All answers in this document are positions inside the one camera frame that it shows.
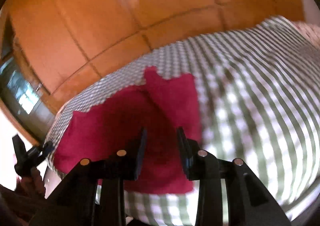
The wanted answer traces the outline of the person's left hand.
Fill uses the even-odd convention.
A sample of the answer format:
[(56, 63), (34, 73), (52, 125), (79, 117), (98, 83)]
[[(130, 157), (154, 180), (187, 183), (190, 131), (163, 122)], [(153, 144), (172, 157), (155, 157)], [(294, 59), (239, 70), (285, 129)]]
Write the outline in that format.
[(30, 198), (44, 199), (46, 187), (40, 171), (37, 168), (32, 168), (29, 177), (17, 178), (15, 192)]

